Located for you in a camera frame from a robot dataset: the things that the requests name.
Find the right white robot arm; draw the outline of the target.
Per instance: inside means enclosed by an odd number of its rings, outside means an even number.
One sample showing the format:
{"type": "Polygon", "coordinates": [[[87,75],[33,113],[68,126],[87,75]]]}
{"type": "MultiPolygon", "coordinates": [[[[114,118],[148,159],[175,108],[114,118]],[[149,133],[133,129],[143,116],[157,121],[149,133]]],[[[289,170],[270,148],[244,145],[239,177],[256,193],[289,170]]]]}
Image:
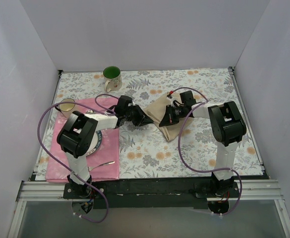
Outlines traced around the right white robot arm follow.
{"type": "Polygon", "coordinates": [[[210,170],[211,178],[197,186],[194,192],[199,195],[212,194],[224,196],[234,188],[233,164],[236,149],[247,132],[246,124],[234,101],[212,104],[208,100],[196,102],[191,91],[180,93],[178,102],[171,91],[166,98],[170,103],[166,106],[164,117],[159,126],[170,126],[179,123],[181,118],[209,119],[213,136],[217,142],[216,166],[210,170]]]}

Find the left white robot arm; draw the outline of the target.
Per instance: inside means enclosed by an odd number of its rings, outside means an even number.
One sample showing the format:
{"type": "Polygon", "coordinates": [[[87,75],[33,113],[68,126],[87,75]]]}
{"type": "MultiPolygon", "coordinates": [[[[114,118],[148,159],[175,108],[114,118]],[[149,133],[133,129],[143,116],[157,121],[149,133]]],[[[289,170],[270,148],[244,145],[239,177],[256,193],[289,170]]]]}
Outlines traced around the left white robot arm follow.
{"type": "Polygon", "coordinates": [[[152,124],[153,120],[133,103],[129,96],[122,95],[115,105],[105,108],[104,112],[91,115],[74,110],[57,136],[57,143],[66,154],[70,175],[68,185],[74,194],[87,198],[91,192],[91,175],[88,171],[86,152],[88,151],[95,132],[104,129],[117,129],[125,122],[132,122],[141,127],[152,124]]]}

